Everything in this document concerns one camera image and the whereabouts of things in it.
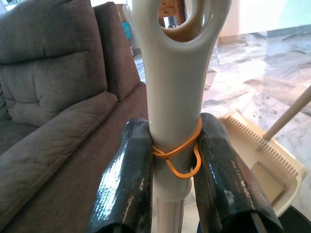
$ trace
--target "sofa armrest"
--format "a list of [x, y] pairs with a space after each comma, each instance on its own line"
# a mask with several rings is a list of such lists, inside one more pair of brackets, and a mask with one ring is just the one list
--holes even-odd
[[152, 221], [152, 140], [147, 120], [129, 121], [121, 145], [97, 191], [87, 233], [150, 232]]
[[94, 7], [101, 34], [108, 91], [123, 100], [140, 78], [113, 2]]
[[117, 103], [100, 93], [62, 111], [0, 156], [0, 231]]

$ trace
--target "rubber band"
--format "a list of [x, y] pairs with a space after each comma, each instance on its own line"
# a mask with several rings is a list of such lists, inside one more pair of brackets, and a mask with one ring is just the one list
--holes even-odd
[[174, 155], [178, 154], [179, 152], [182, 152], [189, 145], [191, 145], [197, 139], [197, 137], [200, 135], [201, 129], [202, 129], [202, 119], [200, 117], [199, 118], [198, 127], [197, 127], [196, 131], [194, 132], [194, 134], [184, 144], [182, 144], [181, 146], [177, 147], [176, 149], [174, 149], [174, 150], [172, 150], [172, 151], [170, 151], [168, 153], [165, 153], [165, 152], [159, 150], [155, 146], [152, 146], [153, 147], [153, 154], [154, 154], [154, 156], [159, 158], [159, 159], [165, 159], [167, 165], [169, 166], [169, 169], [171, 170], [171, 172], [175, 176], [177, 176], [178, 178], [188, 179], [188, 178], [193, 177], [200, 170], [201, 163], [202, 163], [197, 142], [195, 142], [194, 147], [193, 147], [193, 152], [194, 152], [195, 157], [196, 157], [196, 166], [195, 166], [195, 168], [191, 172], [186, 173], [186, 174], [178, 172], [176, 170], [176, 168], [174, 167], [174, 165], [172, 164], [172, 162], [170, 161], [170, 158], [173, 157]]

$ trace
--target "white plastic pole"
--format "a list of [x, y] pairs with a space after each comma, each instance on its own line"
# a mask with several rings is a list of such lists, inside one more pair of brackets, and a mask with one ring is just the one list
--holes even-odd
[[[141, 45], [147, 84], [148, 118], [154, 145], [169, 152], [195, 132], [206, 69], [231, 0], [194, 0], [193, 13], [180, 27], [163, 29], [157, 19], [160, 0], [128, 0]], [[171, 161], [181, 173], [191, 170], [192, 148]], [[180, 233], [190, 179], [177, 178], [165, 160], [154, 159], [157, 231]]]

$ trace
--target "marble floor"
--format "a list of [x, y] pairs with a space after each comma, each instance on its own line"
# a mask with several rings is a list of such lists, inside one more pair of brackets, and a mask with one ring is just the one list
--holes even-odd
[[[136, 57], [135, 62], [144, 82], [142, 57]], [[237, 42], [215, 47], [202, 112], [220, 116], [238, 109], [244, 117], [267, 130], [309, 85], [311, 33], [268, 38], [258, 33], [242, 35]], [[293, 206], [311, 220], [311, 104], [275, 138], [308, 169]], [[186, 203], [182, 232], [193, 233], [199, 221], [194, 189]]]

